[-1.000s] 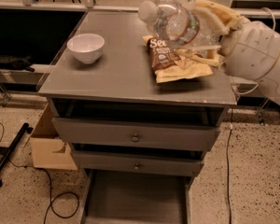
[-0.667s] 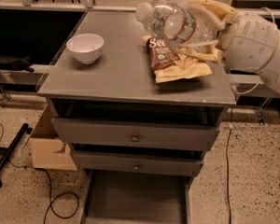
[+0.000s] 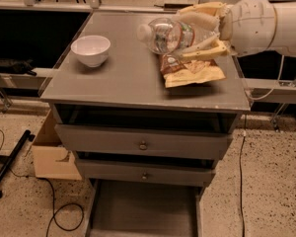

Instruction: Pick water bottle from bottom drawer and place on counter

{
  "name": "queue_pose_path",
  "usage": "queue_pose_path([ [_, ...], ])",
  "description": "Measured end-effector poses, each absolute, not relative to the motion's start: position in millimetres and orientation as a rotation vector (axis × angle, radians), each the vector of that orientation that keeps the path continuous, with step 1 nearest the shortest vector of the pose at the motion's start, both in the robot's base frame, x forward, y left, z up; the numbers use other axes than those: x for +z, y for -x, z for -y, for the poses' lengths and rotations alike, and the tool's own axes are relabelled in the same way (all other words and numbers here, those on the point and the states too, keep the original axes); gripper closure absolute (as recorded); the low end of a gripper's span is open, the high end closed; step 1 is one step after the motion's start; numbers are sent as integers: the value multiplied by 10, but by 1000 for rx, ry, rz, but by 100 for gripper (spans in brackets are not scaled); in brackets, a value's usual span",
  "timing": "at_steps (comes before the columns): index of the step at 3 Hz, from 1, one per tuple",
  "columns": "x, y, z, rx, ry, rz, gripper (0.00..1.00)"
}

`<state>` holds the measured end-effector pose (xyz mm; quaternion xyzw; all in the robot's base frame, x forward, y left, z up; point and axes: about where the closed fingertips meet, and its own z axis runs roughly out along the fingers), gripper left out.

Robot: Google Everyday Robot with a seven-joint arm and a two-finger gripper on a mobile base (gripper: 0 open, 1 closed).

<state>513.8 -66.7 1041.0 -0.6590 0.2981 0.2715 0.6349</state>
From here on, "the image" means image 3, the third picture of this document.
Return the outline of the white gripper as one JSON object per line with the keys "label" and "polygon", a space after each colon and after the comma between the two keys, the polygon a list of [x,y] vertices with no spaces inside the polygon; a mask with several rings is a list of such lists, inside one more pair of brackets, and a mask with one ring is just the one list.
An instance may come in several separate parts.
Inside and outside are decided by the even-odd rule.
{"label": "white gripper", "polygon": [[211,60],[228,55],[230,48],[241,57],[268,49],[276,28],[274,7],[267,0],[241,0],[235,5],[206,2],[184,7],[174,16],[176,21],[214,31],[221,21],[220,38],[214,35],[177,52],[181,61]]}

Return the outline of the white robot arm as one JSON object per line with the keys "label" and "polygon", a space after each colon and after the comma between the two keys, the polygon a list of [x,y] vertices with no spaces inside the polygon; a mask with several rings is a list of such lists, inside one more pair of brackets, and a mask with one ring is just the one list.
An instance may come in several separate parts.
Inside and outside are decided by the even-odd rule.
{"label": "white robot arm", "polygon": [[296,57],[296,2],[208,2],[180,9],[175,19],[214,34],[180,50],[179,58],[184,61],[228,54],[242,57],[267,50]]}

